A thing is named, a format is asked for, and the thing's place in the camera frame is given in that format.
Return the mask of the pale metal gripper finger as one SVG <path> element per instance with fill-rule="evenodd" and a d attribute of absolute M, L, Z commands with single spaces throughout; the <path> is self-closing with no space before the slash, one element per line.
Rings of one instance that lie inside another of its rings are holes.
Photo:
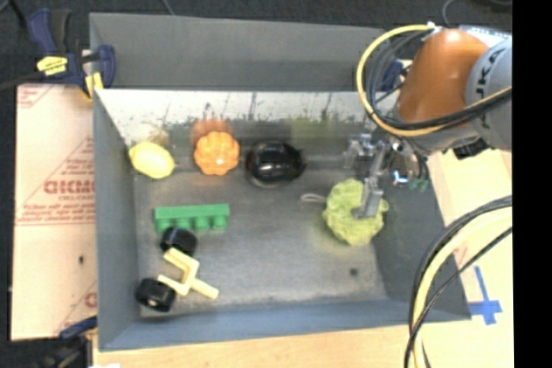
<path fill-rule="evenodd" d="M 375 217 L 383 195 L 384 190 L 379 186 L 379 179 L 375 177 L 366 178 L 361 193 L 361 202 L 358 207 L 352 210 L 353 217 L 355 219 Z"/>
<path fill-rule="evenodd" d="M 343 167 L 352 169 L 358 159 L 368 158 L 373 154 L 373 137 L 369 133 L 351 135 L 343 152 Z"/>

